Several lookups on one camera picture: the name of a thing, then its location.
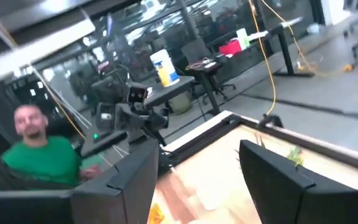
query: orange object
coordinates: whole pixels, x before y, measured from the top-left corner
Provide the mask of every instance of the orange object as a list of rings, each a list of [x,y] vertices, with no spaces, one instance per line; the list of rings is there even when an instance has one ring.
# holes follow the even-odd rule
[[[149,218],[147,224],[161,224],[164,220],[164,214],[158,204],[154,204],[150,209]]]

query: desk leg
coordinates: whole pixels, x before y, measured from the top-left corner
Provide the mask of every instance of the desk leg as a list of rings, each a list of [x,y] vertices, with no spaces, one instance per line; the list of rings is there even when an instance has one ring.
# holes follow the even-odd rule
[[[211,110],[211,114],[213,116],[218,115],[221,111],[219,109],[218,103],[216,102],[213,90],[212,90],[212,86],[210,84],[210,82],[208,81],[208,79],[206,78],[205,74],[200,75],[201,78],[201,82],[203,83],[203,86],[206,90],[206,94],[208,95],[208,98],[211,102],[212,105],[212,110]]]
[[[278,40],[280,41],[281,50],[283,51],[283,57],[285,61],[285,66],[287,72],[277,71],[274,73],[275,76],[280,77],[302,77],[302,78],[311,78],[314,76],[314,73],[299,73],[294,71],[290,51],[288,49],[287,40],[285,39],[284,30],[280,31],[278,34]]]

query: man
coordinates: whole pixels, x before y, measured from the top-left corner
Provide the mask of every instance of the man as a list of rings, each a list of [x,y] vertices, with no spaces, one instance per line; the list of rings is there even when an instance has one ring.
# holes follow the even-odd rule
[[[98,166],[80,171],[81,159],[69,140],[46,136],[48,119],[37,106],[20,106],[14,113],[14,122],[23,141],[2,155],[11,169],[35,179],[70,185],[78,185],[81,180],[100,173]]]

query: glass wall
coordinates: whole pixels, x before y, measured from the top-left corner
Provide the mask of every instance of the glass wall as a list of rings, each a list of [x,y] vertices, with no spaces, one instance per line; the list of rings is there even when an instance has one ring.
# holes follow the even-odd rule
[[[21,68],[12,76],[33,74],[37,69],[58,94],[81,111],[94,108],[91,85],[106,76],[125,80],[129,75],[136,82],[156,85],[150,56],[158,50],[167,49],[176,69],[184,71],[188,62],[181,48],[194,40],[194,33],[217,52],[236,37],[236,30],[246,28],[248,34],[256,31],[248,0],[184,0],[195,30],[186,24],[186,13],[178,1],[143,0],[94,18],[95,32],[35,63],[34,68]],[[304,35],[306,26],[313,22],[309,1],[266,0],[285,19],[303,17],[294,27],[297,37]],[[280,22],[265,6],[260,8],[257,22],[261,30]],[[279,50],[275,41],[273,48]],[[240,75],[262,60],[259,45],[255,44],[230,59],[219,71],[218,80]]]

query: wooden desk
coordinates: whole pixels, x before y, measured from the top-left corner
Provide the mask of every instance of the wooden desk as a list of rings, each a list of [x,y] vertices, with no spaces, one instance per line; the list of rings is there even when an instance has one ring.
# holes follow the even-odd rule
[[[172,151],[232,114],[223,111],[165,147]],[[319,141],[286,129],[280,131],[322,144],[358,158],[358,153]],[[266,134],[261,136],[266,148],[287,156],[295,145]],[[158,203],[165,219],[162,223],[260,223],[238,159],[239,141],[257,143],[255,130],[240,126],[198,154],[182,162],[174,172],[162,177],[155,188],[153,203]],[[358,189],[358,169],[334,159],[303,149],[303,165],[321,175]]]

